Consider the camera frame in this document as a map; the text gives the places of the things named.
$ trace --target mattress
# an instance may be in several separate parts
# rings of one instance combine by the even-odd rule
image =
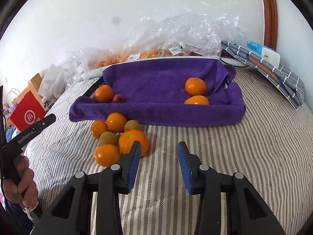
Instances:
[[[88,80],[76,95],[60,97],[49,113],[57,121],[26,149],[35,172],[39,202],[45,210],[77,171],[103,170],[93,158],[98,146],[90,134],[92,121],[71,122],[74,100],[97,79]],[[296,234],[313,211],[313,118],[309,108],[295,111],[264,77],[237,70],[246,113],[241,123],[221,127],[143,125],[150,149],[139,163],[135,186],[120,195],[124,234],[193,234],[199,196],[184,189],[176,147],[185,141],[190,152],[217,172],[242,172],[263,197],[286,234]],[[95,232],[96,197],[92,206]],[[222,197],[222,230],[226,205]]]

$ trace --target white wall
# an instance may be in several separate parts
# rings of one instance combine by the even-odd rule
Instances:
[[[305,84],[304,101],[313,110],[313,31],[290,0],[277,0],[277,52],[281,65],[293,70]]]
[[[121,45],[143,16],[161,20],[184,8],[212,17],[237,15],[250,39],[263,42],[262,0],[29,0],[0,40],[0,80],[7,77],[6,92],[22,90],[37,72],[63,61],[68,51]]]

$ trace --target small red apple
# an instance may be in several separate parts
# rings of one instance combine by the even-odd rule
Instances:
[[[125,102],[125,99],[122,95],[117,94],[117,95],[113,96],[113,102],[114,103],[123,103],[123,102]]]

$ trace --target red bag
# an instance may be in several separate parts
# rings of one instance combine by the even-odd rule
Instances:
[[[33,123],[43,119],[45,115],[46,111],[29,91],[19,102],[10,119],[15,127],[22,132]]]

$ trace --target purple cloth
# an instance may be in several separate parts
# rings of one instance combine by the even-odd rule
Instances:
[[[245,114],[241,90],[236,82],[224,89],[224,80],[233,79],[236,69],[216,59],[170,58],[139,60],[113,65],[103,71],[104,82],[126,103],[98,103],[81,96],[73,103],[69,119],[106,120],[113,112],[142,124],[167,126],[221,126],[239,123]],[[211,105],[187,105],[190,97],[185,82],[203,79]]]

